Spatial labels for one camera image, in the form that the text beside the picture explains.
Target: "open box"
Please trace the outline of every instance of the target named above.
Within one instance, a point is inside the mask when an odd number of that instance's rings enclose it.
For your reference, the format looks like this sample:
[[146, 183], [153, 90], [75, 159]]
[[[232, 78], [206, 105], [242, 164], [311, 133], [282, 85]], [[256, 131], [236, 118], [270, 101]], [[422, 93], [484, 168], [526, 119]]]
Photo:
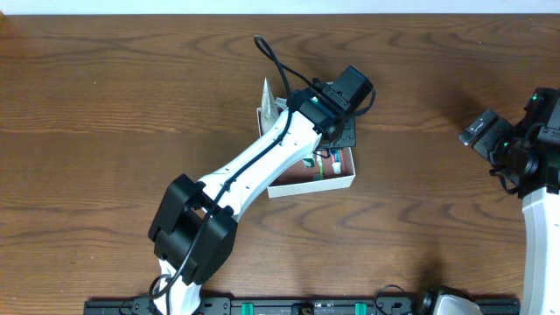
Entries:
[[[261, 109], [256, 109], [256, 119], [259, 124], [259, 136], [263, 135], [261, 130]], [[350, 148], [340, 150], [340, 162], [342, 163], [342, 173], [335, 174], [330, 158], [322, 158], [324, 167], [324, 179], [313, 180], [315, 173], [319, 172], [319, 166], [304, 167], [304, 161], [298, 161], [280, 175], [272, 184], [269, 185], [269, 198], [291, 196], [300, 193], [315, 193], [332, 189], [348, 188], [356, 172], [354, 169], [354, 159]]]

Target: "wooden table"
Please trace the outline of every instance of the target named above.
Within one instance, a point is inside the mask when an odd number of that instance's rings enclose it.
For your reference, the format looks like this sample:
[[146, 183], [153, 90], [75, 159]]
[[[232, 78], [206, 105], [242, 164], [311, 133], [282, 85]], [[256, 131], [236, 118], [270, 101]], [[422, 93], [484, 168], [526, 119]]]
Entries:
[[[7, 17], [0, 31], [0, 313], [81, 314], [146, 292], [167, 185], [257, 139], [274, 65], [354, 65], [378, 91], [349, 189], [259, 197], [205, 284], [237, 297], [372, 296], [442, 283], [522, 294], [521, 201], [457, 136], [483, 109], [517, 122], [557, 87], [558, 16]], [[290, 77], [293, 88], [302, 82]]]

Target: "green strip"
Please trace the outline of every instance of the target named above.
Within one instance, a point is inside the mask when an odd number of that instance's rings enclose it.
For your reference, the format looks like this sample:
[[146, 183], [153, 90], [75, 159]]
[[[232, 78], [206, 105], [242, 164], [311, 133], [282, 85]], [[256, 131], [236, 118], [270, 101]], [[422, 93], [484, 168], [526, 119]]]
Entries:
[[368, 305], [363, 303], [356, 303], [356, 315], [367, 315]]
[[253, 315], [253, 304], [243, 303], [241, 305], [241, 315]]

